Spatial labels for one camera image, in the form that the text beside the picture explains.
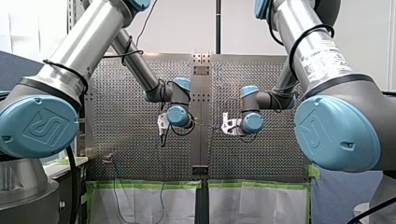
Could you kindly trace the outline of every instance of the black ring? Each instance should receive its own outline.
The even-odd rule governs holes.
[[[309,36],[310,34],[314,33],[315,31],[319,30],[320,28],[326,28],[330,33],[332,33],[332,38],[334,37],[334,28],[332,28],[330,25],[326,25],[326,24],[319,24],[316,25],[306,31],[304,31],[300,37],[298,37],[298,39],[296,40],[296,42],[294,42],[293,46],[291,47],[290,50],[290,56],[289,56],[289,68],[291,71],[291,74],[298,80],[297,75],[296,75],[296,71],[294,70],[294,54],[297,51],[298,46],[300,45],[300,43],[304,40],[304,38],[306,38],[307,36]]]
[[[131,47],[131,44],[132,44],[132,36],[130,35],[128,41],[126,42],[126,48],[125,48],[125,51],[124,51],[124,56],[121,58],[121,63],[124,66],[126,66],[126,64],[125,64],[125,57],[127,56],[126,53],[128,53],[129,48]]]
[[[190,104],[181,103],[181,102],[171,102],[171,105],[186,105],[186,106],[188,106],[188,105],[190,105]]]
[[[45,83],[35,81],[30,78],[23,77],[20,80],[20,83],[18,83],[18,85],[23,85],[23,86],[27,86],[27,87],[31,87],[31,88],[40,90],[40,91],[44,91],[50,95],[53,95],[53,96],[56,96],[56,97],[66,100],[66,102],[69,103],[71,106],[73,106],[73,108],[75,108],[76,111],[79,111],[81,109],[81,105],[76,100],[71,98],[66,93],[59,91]]]
[[[371,77],[362,75],[362,74],[351,74],[351,75],[346,75],[343,77],[336,77],[336,78],[330,79],[322,84],[319,84],[314,89],[307,92],[306,95],[303,97],[303,101],[308,99],[311,96],[317,95],[318,93],[329,89],[330,87],[333,87],[333,86],[336,86],[336,85],[339,85],[342,83],[350,82],[350,81],[374,82],[374,80]]]
[[[253,113],[260,113],[260,110],[257,109],[247,109],[247,110],[242,110],[241,113],[247,113],[247,112],[253,112]]]
[[[74,70],[74,69],[72,69],[72,68],[69,68],[69,67],[66,67],[66,66],[64,66],[63,64],[60,64],[60,63],[53,63],[52,61],[50,61],[50,60],[48,60],[48,59],[43,60],[43,63],[46,63],[46,64],[51,65],[51,66],[60,67],[60,68],[66,70],[66,71],[68,71],[68,72],[73,73],[73,74],[76,75],[77,77],[79,77],[79,79],[81,79],[81,81],[82,81],[82,84],[84,84],[84,91],[82,92],[81,95],[85,95],[85,93],[87,93],[87,91],[88,91],[88,82],[87,82],[87,80],[85,79],[85,77],[82,76],[80,73],[78,73],[76,70]]]

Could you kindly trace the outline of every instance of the robotic arm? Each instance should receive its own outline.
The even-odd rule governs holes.
[[[127,27],[149,0],[94,0],[36,76],[24,77],[0,103],[0,151],[14,158],[45,158],[64,150],[78,133],[79,96],[111,46],[118,54],[137,50]],[[160,82],[140,54],[124,58],[151,102],[170,102],[166,117],[191,126],[190,81]]]
[[[242,88],[243,115],[234,122],[238,132],[231,134],[262,130],[261,109],[293,108],[298,80],[304,97],[294,130],[309,160],[334,171],[391,171],[396,169],[396,102],[372,78],[355,73],[336,47],[331,25],[339,7],[340,1],[333,0],[256,1],[257,18],[279,31],[289,58],[272,91]]]

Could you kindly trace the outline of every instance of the industrial robot arm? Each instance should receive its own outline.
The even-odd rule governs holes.
[[[264,128],[261,109],[292,108],[290,93],[298,80],[304,97],[295,114],[295,135],[308,159],[334,171],[395,170],[395,99],[369,76],[355,73],[335,45],[332,25],[339,7],[333,0],[256,1],[257,18],[279,31],[289,58],[272,91],[242,88],[238,133]]]
[[[33,77],[24,77],[0,103],[0,151],[14,158],[44,158],[64,150],[78,133],[79,96],[110,45],[124,54],[124,27],[149,0],[94,0],[53,55]],[[169,122],[191,126],[190,81],[161,83],[140,54],[125,57],[151,102],[171,102]]]

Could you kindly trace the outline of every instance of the metal frame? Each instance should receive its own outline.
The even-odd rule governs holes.
[[[210,176],[210,168],[213,164],[211,164],[211,153],[210,149],[213,147],[213,134],[216,128],[217,123],[215,123],[214,116],[212,116],[214,111],[214,104],[216,103],[213,88],[213,82],[216,82],[216,74],[219,69],[215,67],[216,63],[275,63],[277,67],[280,69],[283,67],[283,62],[285,62],[286,57],[283,56],[238,56],[238,55],[209,55],[209,54],[147,54],[145,55],[145,60],[148,63],[155,63],[157,61],[167,61],[167,62],[176,62],[176,61],[186,61],[189,60],[191,62],[191,113],[195,117],[196,126],[194,131],[191,133],[190,138],[186,139],[186,141],[191,141],[191,151],[190,151],[190,166],[191,166],[191,177],[189,178],[169,178],[166,180],[200,180],[202,186],[196,190],[196,224],[206,224],[209,222],[209,186],[208,179],[213,178],[215,176]],[[95,78],[91,79],[91,88],[85,96],[85,108],[88,115],[92,115],[93,106],[92,100],[94,97],[94,82]],[[90,157],[95,157],[95,145],[93,138],[93,117],[88,116],[86,118],[86,148],[87,155]],[[304,159],[304,164],[309,164],[307,159]],[[283,181],[283,182],[309,182],[308,172],[306,169],[306,174],[304,176],[267,176],[262,178],[262,176],[254,177],[247,176],[246,179],[259,179],[259,180],[272,180],[272,181]]]

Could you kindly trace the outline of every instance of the pegboard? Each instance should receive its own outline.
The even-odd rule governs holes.
[[[153,73],[163,80],[190,77],[191,56],[147,57]],[[191,179],[191,138],[169,132],[166,147],[160,148],[157,118],[159,104],[144,100],[144,92],[119,59],[103,59],[91,80],[86,97],[91,117],[87,145],[94,157],[89,179],[118,178],[162,180]],[[113,154],[115,163],[104,158]]]
[[[308,160],[294,136],[295,108],[282,112],[262,111],[265,127],[251,143],[225,135],[217,128],[222,123],[223,112],[229,112],[229,119],[241,118],[242,87],[256,85],[261,90],[271,90],[285,61],[286,58],[280,56],[212,57],[211,178],[289,182],[303,182],[307,178]]]
[[[166,174],[167,180],[188,180],[193,165],[208,165],[209,178],[214,179],[306,181],[309,162],[295,140],[295,109],[262,112],[265,128],[249,144],[219,129],[223,112],[229,112],[231,119],[240,118],[243,86],[257,85],[262,90],[275,86],[285,57],[210,55],[204,66],[209,72],[204,76],[194,74],[198,62],[192,55],[145,57],[158,78],[191,79],[196,130],[186,137],[170,132],[167,146],[160,148],[159,105],[144,100],[143,90],[120,60],[104,59],[86,97],[87,117],[92,120],[87,145],[95,152],[90,179],[114,178],[114,167],[103,162],[103,157],[114,153],[119,178],[161,180]]]

